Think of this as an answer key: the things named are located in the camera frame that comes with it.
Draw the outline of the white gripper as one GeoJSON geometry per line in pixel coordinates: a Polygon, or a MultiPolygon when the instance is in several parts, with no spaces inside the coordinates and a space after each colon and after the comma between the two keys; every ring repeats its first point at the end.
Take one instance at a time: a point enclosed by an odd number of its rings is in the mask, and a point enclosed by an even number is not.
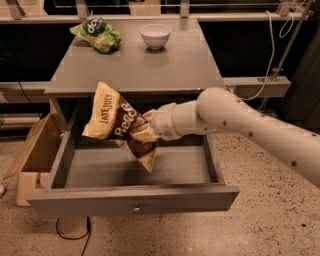
{"type": "Polygon", "coordinates": [[[176,131],[173,123],[173,110],[177,106],[176,103],[170,103],[161,106],[159,109],[149,110],[142,115],[151,126],[155,133],[165,141],[178,140],[181,135],[176,131]]]}

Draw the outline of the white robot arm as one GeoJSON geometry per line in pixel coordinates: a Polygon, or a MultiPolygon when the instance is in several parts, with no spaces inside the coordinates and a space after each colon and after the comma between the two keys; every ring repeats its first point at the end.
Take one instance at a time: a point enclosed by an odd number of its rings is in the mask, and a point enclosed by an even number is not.
{"type": "Polygon", "coordinates": [[[228,90],[212,87],[194,101],[163,105],[152,114],[151,127],[166,141],[217,131],[237,133],[320,187],[320,135],[264,115],[228,90]]]}

